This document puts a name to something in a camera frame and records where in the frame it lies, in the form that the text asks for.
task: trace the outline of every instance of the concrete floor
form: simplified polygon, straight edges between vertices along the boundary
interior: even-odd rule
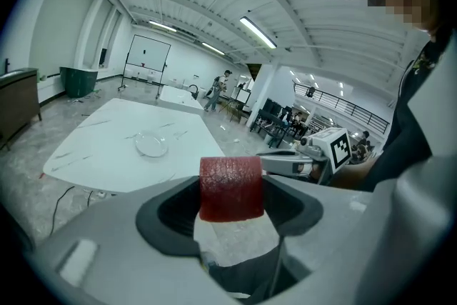
[[[120,78],[98,82],[95,89],[100,91],[82,98],[83,103],[71,103],[66,96],[52,101],[41,109],[43,121],[35,118],[14,138],[10,152],[6,148],[0,151],[0,199],[36,244],[48,237],[56,201],[71,186],[42,176],[44,163],[59,144],[87,115],[112,98],[155,104],[157,86],[128,81],[129,87],[118,92],[120,84]],[[226,156],[250,156],[268,148],[258,134],[229,119],[225,111],[209,112],[203,117]],[[59,202],[55,230],[80,214],[88,197],[89,191],[77,186],[70,190]],[[100,200],[94,192],[91,204]],[[197,220],[196,239],[203,249],[216,255],[221,265],[228,266],[271,250],[277,243],[277,234],[267,216],[235,225],[211,225]]]

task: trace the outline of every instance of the person walking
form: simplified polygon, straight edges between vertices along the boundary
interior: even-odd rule
[[[212,111],[216,110],[216,103],[217,103],[217,100],[219,99],[219,94],[221,94],[221,91],[227,91],[227,80],[229,80],[230,74],[231,74],[231,71],[226,70],[224,75],[219,76],[217,85],[214,87],[214,94],[209,99],[208,103],[204,107],[205,112],[208,112],[208,108],[211,105],[212,105],[211,110]]]

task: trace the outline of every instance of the dark green trash bin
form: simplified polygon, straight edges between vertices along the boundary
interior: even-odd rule
[[[70,98],[81,98],[93,91],[97,75],[99,75],[97,70],[73,69],[62,66],[60,68],[60,78],[65,92]]]

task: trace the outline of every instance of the backpack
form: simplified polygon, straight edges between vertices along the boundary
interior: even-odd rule
[[[214,88],[216,88],[219,85],[219,78],[220,78],[220,76],[217,76],[216,78],[214,78],[214,82],[213,82]]]

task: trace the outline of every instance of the fluorescent ceiling light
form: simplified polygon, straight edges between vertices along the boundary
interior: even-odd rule
[[[164,24],[160,24],[160,23],[157,23],[157,22],[155,22],[155,21],[149,21],[149,23],[150,23],[150,24],[153,24],[154,26],[162,27],[162,28],[168,29],[169,31],[176,32],[176,30],[175,30],[174,28],[165,26]]]
[[[240,22],[248,27],[253,33],[255,33],[263,42],[265,42],[270,49],[275,49],[276,45],[273,43],[270,38],[263,33],[254,23],[252,23],[249,19],[245,16],[240,19]]]
[[[225,55],[225,53],[224,53],[224,52],[222,52],[222,51],[219,51],[218,49],[215,49],[214,47],[212,47],[212,46],[209,46],[208,44],[205,44],[204,42],[202,42],[201,44],[202,44],[203,46],[205,46],[205,47],[208,47],[209,49],[211,49],[211,50],[213,50],[213,51],[217,52],[218,54],[221,54],[221,55]]]

